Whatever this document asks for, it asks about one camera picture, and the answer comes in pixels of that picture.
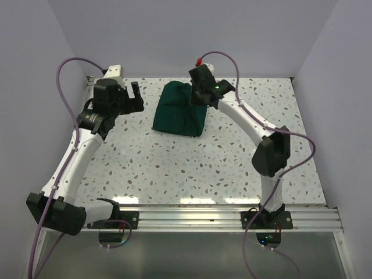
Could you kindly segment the green surgical drape cloth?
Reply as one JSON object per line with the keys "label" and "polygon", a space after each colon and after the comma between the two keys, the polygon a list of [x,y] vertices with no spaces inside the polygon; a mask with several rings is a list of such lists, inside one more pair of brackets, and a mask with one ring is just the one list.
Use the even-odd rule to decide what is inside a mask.
{"label": "green surgical drape cloth", "polygon": [[160,95],[152,128],[185,137],[201,136],[208,107],[191,104],[191,93],[192,86],[188,83],[167,83]]}

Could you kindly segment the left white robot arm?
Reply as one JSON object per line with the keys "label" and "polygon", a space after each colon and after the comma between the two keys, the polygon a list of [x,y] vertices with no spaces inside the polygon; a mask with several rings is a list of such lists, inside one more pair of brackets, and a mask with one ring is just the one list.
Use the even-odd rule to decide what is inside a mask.
{"label": "left white robot arm", "polygon": [[141,112],[144,100],[139,84],[131,83],[134,96],[113,78],[102,78],[93,86],[93,96],[77,116],[77,130],[55,173],[40,193],[30,193],[26,205],[42,227],[68,235],[77,235],[89,223],[101,221],[107,228],[119,225],[119,204],[105,198],[91,206],[76,203],[77,192],[85,171],[103,144],[115,120],[121,115]]}

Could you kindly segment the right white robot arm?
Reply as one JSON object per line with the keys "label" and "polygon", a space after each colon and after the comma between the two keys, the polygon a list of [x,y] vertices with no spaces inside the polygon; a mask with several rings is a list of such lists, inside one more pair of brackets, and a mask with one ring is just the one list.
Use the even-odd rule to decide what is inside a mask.
{"label": "right white robot arm", "polygon": [[280,174],[290,157],[290,136],[273,131],[257,112],[246,104],[227,80],[216,81],[206,64],[189,71],[192,84],[191,103],[214,107],[228,116],[248,135],[256,149],[251,162],[261,177],[259,215],[255,220],[272,228],[285,212]]}

